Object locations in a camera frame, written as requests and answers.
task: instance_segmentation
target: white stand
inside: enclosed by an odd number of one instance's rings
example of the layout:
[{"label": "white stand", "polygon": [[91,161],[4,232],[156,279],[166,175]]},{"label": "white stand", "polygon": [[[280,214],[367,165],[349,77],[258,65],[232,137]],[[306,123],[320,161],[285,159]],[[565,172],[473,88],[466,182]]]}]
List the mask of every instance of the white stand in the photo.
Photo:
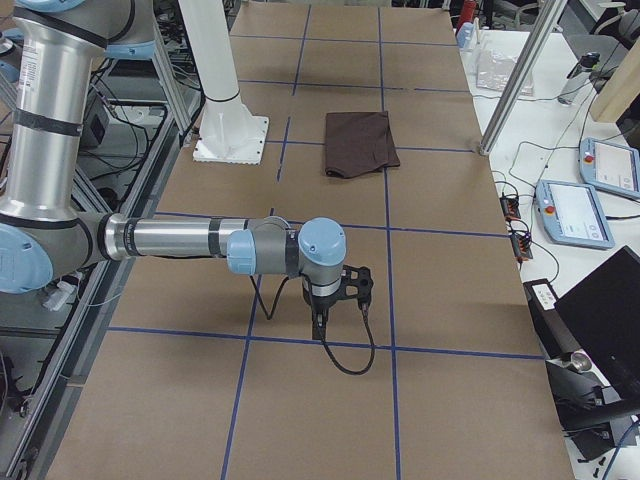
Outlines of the white stand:
[{"label": "white stand", "polygon": [[207,103],[193,154],[202,162],[259,164],[269,119],[242,103],[221,0],[180,0]]}]

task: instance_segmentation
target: white table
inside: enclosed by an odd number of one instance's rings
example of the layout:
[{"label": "white table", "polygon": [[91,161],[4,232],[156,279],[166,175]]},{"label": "white table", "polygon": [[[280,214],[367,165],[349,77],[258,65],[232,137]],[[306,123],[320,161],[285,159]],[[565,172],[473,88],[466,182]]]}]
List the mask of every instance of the white table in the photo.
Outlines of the white table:
[{"label": "white table", "polygon": [[[483,40],[484,48],[499,51],[505,55],[517,56],[522,50],[528,33],[484,31],[482,35],[486,35],[486,40]],[[470,65],[471,62],[469,62],[470,54],[462,53],[461,55],[463,63],[465,63],[467,81],[471,93],[473,95],[498,97],[498,92],[476,87],[476,75]],[[557,96],[564,86],[566,74],[575,63],[576,58],[563,36],[559,33],[552,34],[533,69],[534,96],[521,96],[521,99],[545,99]],[[522,141],[529,141],[549,148],[553,148],[556,145],[577,147],[585,115],[594,94],[590,86],[585,86],[573,105],[569,107],[562,106],[556,100],[518,101],[490,155],[491,167],[496,171],[494,173],[495,180],[503,180],[502,174],[504,174],[506,175],[506,180],[518,188],[520,194],[532,194],[530,186],[513,178],[508,173],[518,145]],[[474,98],[476,115],[483,132],[497,103],[497,99]],[[559,142],[562,133],[574,117],[575,121]],[[589,117],[585,124],[584,138],[604,139],[619,133],[620,131],[615,124],[595,123]],[[622,136],[618,136],[613,140],[626,145]],[[543,171],[542,178],[545,179],[582,183],[578,171],[577,152],[577,149],[556,150],[553,152],[548,168],[545,169],[544,165],[551,152],[530,145],[523,145],[513,173],[532,184],[537,183],[538,177]],[[503,185],[497,184],[497,190],[498,193],[502,192]],[[509,187],[506,187],[505,193],[510,193],[511,191]],[[607,215],[627,216],[640,213],[640,205],[637,203],[634,204],[628,200],[602,192],[599,192],[598,195]],[[611,250],[600,251],[553,244],[544,232],[537,212],[532,212],[531,201],[531,197],[521,198],[520,211],[522,217],[531,227],[533,240],[549,249],[560,263],[560,273],[553,283],[554,289],[559,296],[562,296],[579,283],[623,245],[629,245],[634,251],[640,252],[640,220],[609,222],[616,241],[616,246]],[[522,281],[539,278],[551,279],[556,272],[556,265],[553,259],[536,246],[533,246],[533,254],[534,259],[524,262],[522,266]],[[577,452],[572,442],[567,442],[567,447],[571,453],[576,478],[592,478],[597,465],[594,462],[592,464],[577,463],[576,458],[579,458],[579,452]],[[617,478],[640,479],[640,447],[622,449],[608,478],[609,480]]]}]

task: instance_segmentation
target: table surface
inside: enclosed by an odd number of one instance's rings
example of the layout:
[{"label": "table surface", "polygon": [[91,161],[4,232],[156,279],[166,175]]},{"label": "table surface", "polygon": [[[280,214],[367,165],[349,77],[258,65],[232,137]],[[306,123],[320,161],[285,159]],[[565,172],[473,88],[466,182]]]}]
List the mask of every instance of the table surface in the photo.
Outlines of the table surface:
[{"label": "table surface", "polygon": [[[528,33],[491,31],[483,32],[483,35],[486,35],[486,40],[482,41],[485,45],[484,48],[501,52],[504,55],[517,56],[524,46]],[[499,93],[477,88],[476,75],[472,66],[474,57],[466,52],[461,55],[469,89],[474,95],[474,105],[480,128],[484,131],[498,100],[481,98],[478,95],[497,97]],[[550,148],[558,145],[577,147],[583,124],[585,125],[584,138],[605,139],[620,133],[615,124],[596,123],[587,116],[595,94],[588,84],[570,107],[563,106],[556,100],[522,101],[522,99],[547,99],[557,96],[562,91],[566,74],[575,65],[575,62],[576,58],[564,37],[560,33],[552,34],[533,68],[535,89],[533,97],[524,95],[520,97],[521,100],[517,102],[496,147],[491,152],[491,168],[494,171],[496,181],[504,180],[503,174],[505,174],[507,181],[513,183],[521,194],[531,194],[532,188],[530,186],[509,175],[509,169],[515,165],[513,173],[533,184],[536,183],[543,171],[543,179],[582,183],[578,171],[577,148],[557,150],[549,159],[551,152],[523,145],[514,163],[518,146],[523,141],[529,141]],[[624,137],[620,135],[611,141],[627,145]],[[549,162],[548,168],[545,169],[544,166],[547,162]],[[503,185],[497,184],[496,187],[498,193],[501,193]],[[509,187],[507,187],[506,193],[511,193]],[[640,205],[637,203],[602,192],[598,192],[598,196],[607,215],[625,216],[640,212]],[[616,241],[616,246],[611,250],[599,251],[553,244],[544,232],[537,212],[532,215],[531,200],[530,197],[521,200],[522,217],[529,225],[532,225],[533,239],[549,249],[559,260],[560,273],[553,283],[559,296],[579,283],[623,245],[629,245],[636,252],[640,252],[640,220],[609,222]],[[533,253],[534,259],[525,262],[522,266],[522,281],[539,278],[551,279],[556,272],[552,258],[536,246],[533,247]],[[579,453],[573,443],[568,442],[568,447],[574,454],[573,460],[579,458]],[[588,478],[598,467],[596,463],[593,465],[579,464],[575,461],[572,463],[576,478]],[[626,448],[616,460],[616,468],[611,472],[611,478],[639,479],[640,473],[638,472],[640,472],[640,447]]]},{"label": "table surface", "polygon": [[[309,340],[297,281],[268,322],[224,262],[141,259],[48,478],[572,478],[448,15],[244,3],[232,47],[262,163],[183,149],[158,216],[341,222],[375,281],[373,369]],[[324,176],[325,114],[380,110],[401,167]],[[357,309],[332,315],[363,365]]]}]

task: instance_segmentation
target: blue and white device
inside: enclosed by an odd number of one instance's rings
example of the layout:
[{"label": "blue and white device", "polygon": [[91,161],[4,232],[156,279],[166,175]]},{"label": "blue and white device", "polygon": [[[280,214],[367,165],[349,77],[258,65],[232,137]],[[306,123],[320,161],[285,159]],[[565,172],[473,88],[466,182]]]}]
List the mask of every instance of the blue and white device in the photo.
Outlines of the blue and white device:
[{"label": "blue and white device", "polygon": [[580,175],[603,192],[640,199],[640,155],[635,148],[586,138],[580,143]]},{"label": "blue and white device", "polygon": [[593,186],[541,180],[536,201],[544,229],[554,243],[600,250],[615,245]]}]

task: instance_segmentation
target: dark brown towel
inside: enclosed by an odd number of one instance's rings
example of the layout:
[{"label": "dark brown towel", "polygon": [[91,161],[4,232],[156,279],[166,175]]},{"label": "dark brown towel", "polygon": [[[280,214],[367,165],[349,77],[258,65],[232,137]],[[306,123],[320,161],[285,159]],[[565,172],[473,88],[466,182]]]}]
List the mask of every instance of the dark brown towel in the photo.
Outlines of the dark brown towel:
[{"label": "dark brown towel", "polygon": [[398,167],[388,112],[327,113],[324,171],[353,178],[383,167]]}]

